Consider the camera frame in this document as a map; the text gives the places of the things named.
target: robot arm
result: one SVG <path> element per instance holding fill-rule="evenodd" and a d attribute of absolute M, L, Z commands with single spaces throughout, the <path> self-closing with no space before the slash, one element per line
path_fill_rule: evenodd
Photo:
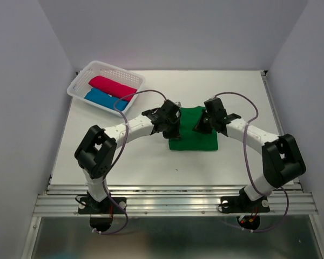
<path fill-rule="evenodd" d="M 180 107 L 166 100 L 162 107 L 143 112 L 126 124 L 108 128 L 97 125 L 89 128 L 75 152 L 75 158 L 83 169 L 88 182 L 88 198 L 93 207 L 100 206 L 107 195 L 106 176 L 112 168 L 115 150 L 140 137 L 162 132 L 165 138 L 179 138 Z"/>
<path fill-rule="evenodd" d="M 212 98 L 204 102 L 206 109 L 194 130 L 201 133 L 211 133 L 216 130 L 227 137 L 244 140 L 247 122 L 237 114 L 227 115 L 220 98 Z M 263 174 L 254 185 L 247 185 L 239 192 L 238 197 L 223 197 L 228 201 L 224 213 L 249 212 L 264 199 L 261 194 L 268 195 L 271 191 L 297 178 L 306 171 L 298 145 L 293 136 L 286 134 L 277 136 L 249 125 L 246 144 L 262 155 Z"/>

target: green cloth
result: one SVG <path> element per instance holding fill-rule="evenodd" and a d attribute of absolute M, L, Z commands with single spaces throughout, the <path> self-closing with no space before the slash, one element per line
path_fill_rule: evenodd
<path fill-rule="evenodd" d="M 180 139 L 170 139 L 169 149 L 175 151 L 213 151 L 218 150 L 217 133 L 202 134 L 193 131 L 204 107 L 181 108 Z"/>

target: white tabletop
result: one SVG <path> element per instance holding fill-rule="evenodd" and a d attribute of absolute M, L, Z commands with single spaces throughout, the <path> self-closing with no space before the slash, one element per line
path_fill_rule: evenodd
<path fill-rule="evenodd" d="M 259 109 L 253 125 L 278 133 L 267 93 L 259 71 L 134 71 L 146 78 L 144 89 L 159 90 L 182 107 L 203 105 L 216 93 L 234 91 L 249 97 Z M 229 113 L 248 120 L 253 107 L 237 96 L 221 97 Z M 142 111 L 159 107 L 163 99 L 156 93 L 143 93 L 130 108 L 133 119 Z M 123 120 L 82 101 L 73 99 L 53 170 L 52 185 L 84 185 L 84 174 L 74 153 L 89 127 L 109 127 Z M 107 176 L 109 185 L 246 185 L 249 183 L 242 143 L 218 134 L 218 151 L 170 151 L 162 134 L 129 143 Z M 262 173 L 262 158 L 248 148 L 253 177 Z"/>

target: white wall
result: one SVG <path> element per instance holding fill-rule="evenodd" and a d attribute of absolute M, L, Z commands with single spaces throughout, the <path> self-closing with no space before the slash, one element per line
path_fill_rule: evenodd
<path fill-rule="evenodd" d="M 324 227 L 324 0 L 310 0 L 268 80 L 286 132 L 297 138 Z"/>
<path fill-rule="evenodd" d="M 0 1 L 0 258 L 19 258 L 47 184 L 73 69 L 36 0 Z"/>
<path fill-rule="evenodd" d="M 71 64 L 266 70 L 307 0 L 39 0 Z"/>

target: white plastic basket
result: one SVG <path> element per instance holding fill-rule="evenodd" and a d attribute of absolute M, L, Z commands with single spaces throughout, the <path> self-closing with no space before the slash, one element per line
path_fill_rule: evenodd
<path fill-rule="evenodd" d="M 84 99 L 86 94 L 92 89 L 92 87 L 89 85 L 89 81 L 96 76 L 109 78 L 115 82 L 135 88 L 137 91 L 140 91 L 141 87 L 145 83 L 145 78 L 141 75 L 100 61 L 92 61 L 76 76 L 71 85 L 67 88 L 67 94 L 102 110 L 110 112 L 116 116 L 121 115 L 117 111 Z M 136 97 L 137 94 L 133 96 L 131 101 L 127 104 L 126 108 L 123 110 L 124 114 L 126 114 L 126 112 L 129 110 Z"/>

